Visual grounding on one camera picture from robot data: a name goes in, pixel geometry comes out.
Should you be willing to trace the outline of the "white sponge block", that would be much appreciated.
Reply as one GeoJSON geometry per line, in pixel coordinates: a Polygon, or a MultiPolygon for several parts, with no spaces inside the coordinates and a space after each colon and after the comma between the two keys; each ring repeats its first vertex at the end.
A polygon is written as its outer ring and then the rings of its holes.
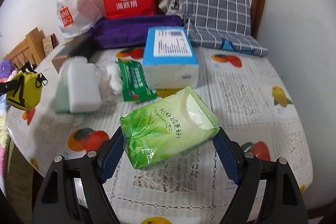
{"type": "Polygon", "coordinates": [[[96,112],[102,105],[99,85],[101,73],[86,57],[66,60],[59,71],[59,79],[52,102],[58,114],[96,112]]]}

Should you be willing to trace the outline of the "clear plastic bag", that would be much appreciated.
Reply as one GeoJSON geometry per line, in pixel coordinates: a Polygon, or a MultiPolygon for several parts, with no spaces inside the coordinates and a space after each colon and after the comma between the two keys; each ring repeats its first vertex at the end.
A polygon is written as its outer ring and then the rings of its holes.
{"type": "Polygon", "coordinates": [[[111,63],[97,67],[99,72],[99,91],[103,105],[112,105],[122,101],[122,79],[120,67],[111,63]]]}

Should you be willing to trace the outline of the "green tissue pack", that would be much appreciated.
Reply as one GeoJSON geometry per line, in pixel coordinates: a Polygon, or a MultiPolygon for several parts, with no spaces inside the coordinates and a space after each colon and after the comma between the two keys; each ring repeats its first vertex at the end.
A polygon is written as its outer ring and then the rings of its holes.
{"type": "Polygon", "coordinates": [[[124,150],[134,169],[150,169],[211,141],[218,118],[186,87],[120,118],[124,150]]]}

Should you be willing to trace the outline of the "dark green wooden box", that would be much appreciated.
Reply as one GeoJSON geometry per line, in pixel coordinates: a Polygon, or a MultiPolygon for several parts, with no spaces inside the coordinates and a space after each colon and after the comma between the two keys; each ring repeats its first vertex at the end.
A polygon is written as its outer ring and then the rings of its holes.
{"type": "Polygon", "coordinates": [[[90,59],[98,48],[98,43],[94,40],[93,35],[82,34],[65,43],[64,48],[52,59],[52,64],[59,73],[61,66],[67,59],[76,56],[90,59]]]}

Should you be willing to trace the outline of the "patterned small box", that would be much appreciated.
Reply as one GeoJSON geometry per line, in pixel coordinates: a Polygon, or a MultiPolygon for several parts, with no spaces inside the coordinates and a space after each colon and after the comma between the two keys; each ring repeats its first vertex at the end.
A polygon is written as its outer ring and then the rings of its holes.
{"type": "Polygon", "coordinates": [[[46,36],[42,39],[42,46],[45,56],[48,56],[59,44],[55,34],[46,36]]]}

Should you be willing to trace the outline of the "blue tissue pack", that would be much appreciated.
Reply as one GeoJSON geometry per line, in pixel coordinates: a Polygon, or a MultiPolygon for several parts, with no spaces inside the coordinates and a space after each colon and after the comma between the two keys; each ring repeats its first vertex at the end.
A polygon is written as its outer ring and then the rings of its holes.
{"type": "Polygon", "coordinates": [[[142,68],[153,90],[197,87],[200,66],[185,28],[149,28],[142,68]]]}

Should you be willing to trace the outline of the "wooden chair back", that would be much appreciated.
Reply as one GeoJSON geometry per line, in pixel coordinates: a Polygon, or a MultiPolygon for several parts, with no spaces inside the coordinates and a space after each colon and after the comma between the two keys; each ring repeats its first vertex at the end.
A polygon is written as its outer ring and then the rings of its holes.
{"type": "Polygon", "coordinates": [[[45,38],[42,31],[34,28],[26,37],[5,57],[15,68],[21,69],[26,62],[39,65],[45,58],[42,40],[45,38]]]}

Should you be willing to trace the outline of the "purple towel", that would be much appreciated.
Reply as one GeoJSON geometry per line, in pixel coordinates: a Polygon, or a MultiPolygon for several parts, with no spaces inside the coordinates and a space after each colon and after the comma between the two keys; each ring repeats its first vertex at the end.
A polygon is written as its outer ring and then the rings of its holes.
{"type": "Polygon", "coordinates": [[[183,26],[177,15],[146,15],[120,19],[99,19],[88,31],[101,49],[126,48],[146,43],[151,27],[183,26]]]}

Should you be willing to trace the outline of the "white Miniso plastic bag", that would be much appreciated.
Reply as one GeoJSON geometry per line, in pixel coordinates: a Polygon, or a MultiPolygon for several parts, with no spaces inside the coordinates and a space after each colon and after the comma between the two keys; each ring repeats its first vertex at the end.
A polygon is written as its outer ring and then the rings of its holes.
{"type": "Polygon", "coordinates": [[[102,17],[92,0],[56,0],[56,15],[65,41],[86,33],[102,17]]]}

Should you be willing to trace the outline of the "grey plaid cushion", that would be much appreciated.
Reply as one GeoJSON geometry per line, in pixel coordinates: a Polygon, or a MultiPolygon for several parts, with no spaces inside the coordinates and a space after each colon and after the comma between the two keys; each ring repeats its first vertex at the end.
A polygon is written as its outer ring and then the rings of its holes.
{"type": "Polygon", "coordinates": [[[251,35],[249,0],[182,0],[182,13],[193,46],[268,55],[251,35]]]}

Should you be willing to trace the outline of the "yellow drawstring pouch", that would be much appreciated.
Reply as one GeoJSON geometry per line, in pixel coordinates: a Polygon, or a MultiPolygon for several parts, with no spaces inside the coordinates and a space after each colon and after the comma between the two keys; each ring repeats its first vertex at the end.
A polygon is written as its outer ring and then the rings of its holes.
{"type": "Polygon", "coordinates": [[[48,80],[42,73],[36,72],[29,61],[10,81],[1,83],[1,95],[6,96],[9,105],[27,111],[35,108],[41,100],[42,88],[48,80]]]}

